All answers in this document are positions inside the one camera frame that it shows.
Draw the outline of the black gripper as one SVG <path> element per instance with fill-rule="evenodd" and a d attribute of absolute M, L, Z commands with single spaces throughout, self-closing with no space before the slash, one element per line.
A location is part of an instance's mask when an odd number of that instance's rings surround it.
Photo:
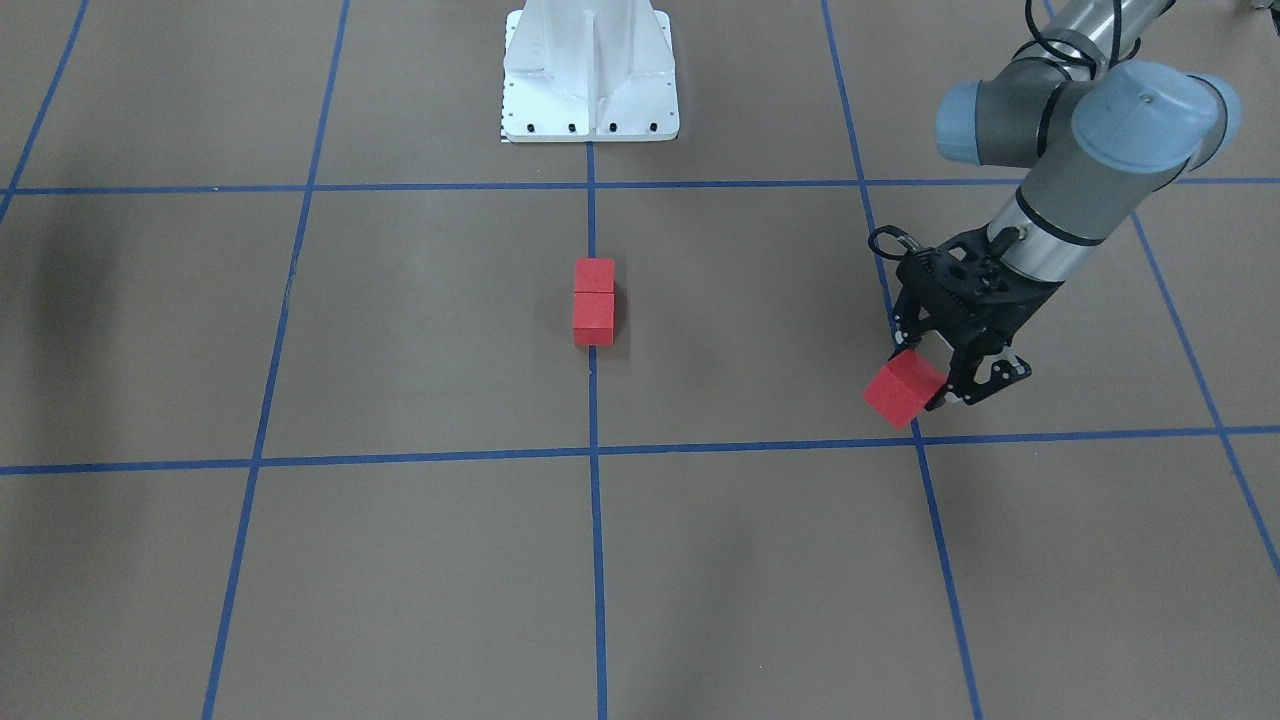
<path fill-rule="evenodd" d="M 938 333 L 954 351 L 931 409 L 982 402 L 1033 374 L 1010 345 L 1062 282 L 1025 277 L 1004 260 L 1024 234 L 1002 228 L 989 238 L 986 228 L 978 228 L 927 247 L 902 228 L 890 231 L 904 247 L 890 258 L 899 264 L 901 284 L 890 311 L 890 360 L 916 348 L 928 332 Z"/>

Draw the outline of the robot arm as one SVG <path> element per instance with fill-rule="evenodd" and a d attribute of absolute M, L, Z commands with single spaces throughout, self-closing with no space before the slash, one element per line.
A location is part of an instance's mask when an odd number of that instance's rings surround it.
<path fill-rule="evenodd" d="M 1238 92 L 1211 74 L 1140 60 L 1169 1 L 1071 1 L 992 79 L 954 86 L 934 118 L 940 154 L 1021 168 L 983 225 L 927 246 L 896 225 L 901 290 L 893 354 L 865 392 L 901 418 L 978 404 L 1032 374 L 1016 333 L 1152 193 L 1212 161 L 1243 122 Z"/>

